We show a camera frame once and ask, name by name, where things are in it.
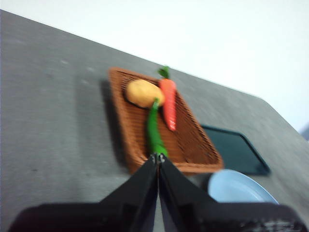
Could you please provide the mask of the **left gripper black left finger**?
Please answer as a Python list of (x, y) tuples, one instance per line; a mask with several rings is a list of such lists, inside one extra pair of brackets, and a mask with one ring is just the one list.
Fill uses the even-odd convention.
[(22, 210), (11, 232), (139, 232), (154, 217), (157, 158), (98, 203), (50, 203)]

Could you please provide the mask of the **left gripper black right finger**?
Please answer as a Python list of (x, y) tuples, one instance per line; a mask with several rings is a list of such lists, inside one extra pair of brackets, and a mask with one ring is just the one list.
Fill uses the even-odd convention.
[(219, 203), (158, 156), (160, 199), (180, 232), (307, 232), (292, 208), (273, 203)]

